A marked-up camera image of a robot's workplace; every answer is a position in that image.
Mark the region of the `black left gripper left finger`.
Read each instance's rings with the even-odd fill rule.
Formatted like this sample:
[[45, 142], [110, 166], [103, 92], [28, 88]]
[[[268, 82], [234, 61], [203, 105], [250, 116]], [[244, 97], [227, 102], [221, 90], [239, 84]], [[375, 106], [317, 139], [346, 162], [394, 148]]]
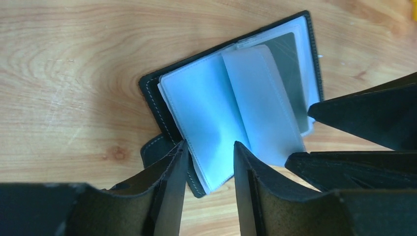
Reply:
[[3, 236], [177, 236], [188, 147], [184, 141], [138, 174], [99, 190], [86, 183], [2, 183]]

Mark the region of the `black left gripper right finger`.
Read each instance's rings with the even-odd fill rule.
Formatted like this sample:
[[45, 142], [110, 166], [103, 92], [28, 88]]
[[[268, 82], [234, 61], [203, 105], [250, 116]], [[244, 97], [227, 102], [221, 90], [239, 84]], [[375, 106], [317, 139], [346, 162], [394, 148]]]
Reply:
[[238, 219], [243, 236], [414, 236], [417, 188], [305, 187], [234, 144]]

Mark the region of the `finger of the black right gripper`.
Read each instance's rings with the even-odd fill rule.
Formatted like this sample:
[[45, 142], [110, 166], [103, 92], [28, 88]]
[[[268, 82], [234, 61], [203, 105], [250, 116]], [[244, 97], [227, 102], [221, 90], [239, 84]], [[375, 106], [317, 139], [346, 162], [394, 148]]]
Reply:
[[296, 152], [285, 168], [322, 192], [417, 187], [415, 151]]
[[392, 150], [416, 150], [417, 74], [315, 103], [308, 115]]

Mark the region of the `black leather card holder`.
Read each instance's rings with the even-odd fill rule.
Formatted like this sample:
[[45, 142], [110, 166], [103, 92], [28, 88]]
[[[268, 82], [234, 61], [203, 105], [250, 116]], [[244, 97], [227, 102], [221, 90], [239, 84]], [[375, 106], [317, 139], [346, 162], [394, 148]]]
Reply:
[[187, 183], [201, 198], [234, 174], [235, 142], [283, 166], [305, 150], [280, 73], [265, 41], [294, 33], [306, 110], [324, 99], [310, 12], [305, 10], [143, 76], [139, 88], [161, 134], [141, 149], [148, 167], [186, 141]]

